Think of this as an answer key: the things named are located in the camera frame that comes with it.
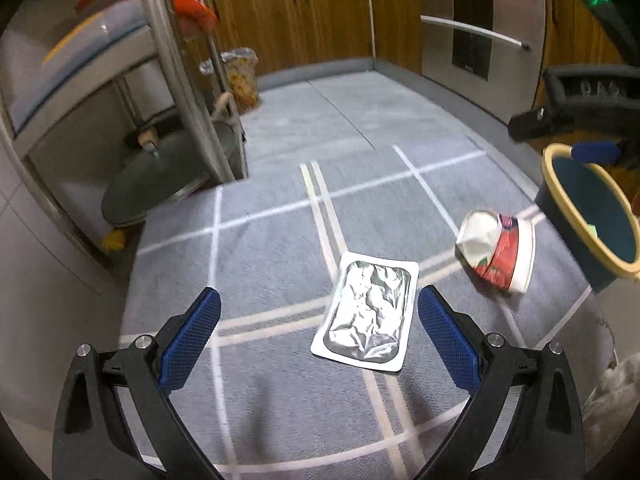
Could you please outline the grey checked floor mat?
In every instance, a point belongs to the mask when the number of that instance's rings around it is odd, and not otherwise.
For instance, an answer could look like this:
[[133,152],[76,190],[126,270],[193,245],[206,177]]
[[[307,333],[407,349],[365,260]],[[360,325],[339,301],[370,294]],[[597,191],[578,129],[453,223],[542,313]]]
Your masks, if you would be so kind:
[[[454,251],[471,210],[533,222],[526,294],[503,295]],[[150,215],[132,271],[122,344],[152,334],[207,286],[221,319],[171,396],[228,479],[409,479],[468,396],[413,323],[396,374],[318,358],[320,326],[344,252],[408,260],[419,284],[514,346],[562,344],[578,394],[614,356],[596,296],[551,223],[469,141],[383,148],[204,192]]]

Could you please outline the grey blue tray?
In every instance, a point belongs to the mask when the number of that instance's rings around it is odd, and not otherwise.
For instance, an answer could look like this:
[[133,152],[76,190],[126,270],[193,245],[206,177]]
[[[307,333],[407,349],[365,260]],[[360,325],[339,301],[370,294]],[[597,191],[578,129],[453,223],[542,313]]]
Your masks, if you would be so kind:
[[9,112],[15,133],[20,133],[52,94],[98,55],[125,36],[148,24],[141,0],[120,0],[84,29],[46,65],[41,65],[12,103]]

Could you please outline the yellow corn cob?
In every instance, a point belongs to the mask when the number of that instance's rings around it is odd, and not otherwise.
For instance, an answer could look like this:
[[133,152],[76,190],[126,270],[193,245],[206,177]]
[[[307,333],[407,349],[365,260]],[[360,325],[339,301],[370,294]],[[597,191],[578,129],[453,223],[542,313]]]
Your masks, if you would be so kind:
[[47,62],[50,61],[51,58],[53,58],[58,52],[60,52],[65,46],[66,44],[69,44],[74,38],[76,38],[84,29],[86,29],[89,25],[93,24],[94,22],[96,22],[102,15],[104,14],[103,11],[101,12],[96,12],[95,14],[92,14],[91,16],[89,16],[88,18],[86,18],[85,20],[83,20],[79,25],[77,25],[76,27],[74,27],[67,35],[65,35],[50,51],[49,53],[44,57],[41,65],[46,65]]

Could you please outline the stainless built-in oven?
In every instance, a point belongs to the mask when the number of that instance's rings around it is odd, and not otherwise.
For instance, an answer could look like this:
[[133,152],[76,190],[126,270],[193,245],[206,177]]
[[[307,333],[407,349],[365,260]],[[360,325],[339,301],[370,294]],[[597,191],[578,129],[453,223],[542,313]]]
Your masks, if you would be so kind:
[[421,0],[421,74],[505,124],[534,104],[546,0]]

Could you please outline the small yellow object under shelf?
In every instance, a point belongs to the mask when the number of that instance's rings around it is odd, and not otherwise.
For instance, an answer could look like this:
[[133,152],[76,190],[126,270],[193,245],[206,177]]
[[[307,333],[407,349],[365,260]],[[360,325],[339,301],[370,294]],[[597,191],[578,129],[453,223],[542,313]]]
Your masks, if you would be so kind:
[[114,229],[103,237],[101,247],[104,252],[122,252],[127,244],[127,231],[124,229]]

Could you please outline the grey pot lid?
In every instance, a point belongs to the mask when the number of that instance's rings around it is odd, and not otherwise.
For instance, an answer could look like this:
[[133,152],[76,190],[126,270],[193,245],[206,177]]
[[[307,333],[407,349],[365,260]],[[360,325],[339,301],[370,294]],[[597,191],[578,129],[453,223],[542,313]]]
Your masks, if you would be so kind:
[[114,228],[140,223],[154,208],[220,182],[208,173],[177,116],[148,122],[128,133],[124,144],[125,161],[101,203],[103,218]]

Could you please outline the orange plastic bag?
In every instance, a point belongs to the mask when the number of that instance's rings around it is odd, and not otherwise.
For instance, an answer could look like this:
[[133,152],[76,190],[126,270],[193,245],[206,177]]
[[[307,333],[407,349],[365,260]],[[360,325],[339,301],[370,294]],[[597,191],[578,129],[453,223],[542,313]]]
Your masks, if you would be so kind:
[[171,0],[178,29],[184,36],[211,34],[218,21],[216,13],[198,0]]

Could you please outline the wooden base cabinets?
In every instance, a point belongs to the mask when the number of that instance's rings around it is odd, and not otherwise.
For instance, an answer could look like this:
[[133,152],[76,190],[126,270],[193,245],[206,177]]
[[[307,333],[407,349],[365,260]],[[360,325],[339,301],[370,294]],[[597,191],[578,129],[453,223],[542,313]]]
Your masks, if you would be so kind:
[[[219,18],[222,50],[249,47],[267,76],[325,65],[347,70],[369,64],[381,73],[425,88],[447,112],[473,130],[498,138],[506,124],[421,74],[421,0],[205,0]],[[552,66],[637,66],[639,51],[608,24],[612,0],[546,0],[546,36],[532,107],[546,97]]]

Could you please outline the stainless steel shelf rack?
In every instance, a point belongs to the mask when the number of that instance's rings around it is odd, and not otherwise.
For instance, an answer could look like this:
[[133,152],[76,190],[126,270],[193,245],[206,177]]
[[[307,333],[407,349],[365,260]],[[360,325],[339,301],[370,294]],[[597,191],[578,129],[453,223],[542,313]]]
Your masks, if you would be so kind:
[[1,107],[1,142],[27,191],[63,235],[101,266],[112,263],[101,247],[103,237],[132,227],[114,228],[101,210],[125,161],[128,133],[177,116],[208,173],[220,180],[215,185],[247,175],[244,130],[221,55],[191,52],[194,44],[213,44],[214,32],[184,36],[171,0],[141,1],[148,24],[74,73],[20,133],[9,112],[14,101]]

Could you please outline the blue bin with yellow rim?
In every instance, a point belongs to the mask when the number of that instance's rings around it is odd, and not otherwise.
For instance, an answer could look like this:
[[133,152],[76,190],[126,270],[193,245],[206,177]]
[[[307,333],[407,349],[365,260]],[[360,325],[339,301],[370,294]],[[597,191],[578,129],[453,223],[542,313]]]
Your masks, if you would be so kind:
[[572,148],[552,143],[541,155],[535,203],[559,233],[588,283],[602,292],[619,278],[639,278],[639,221],[611,175],[578,162]]

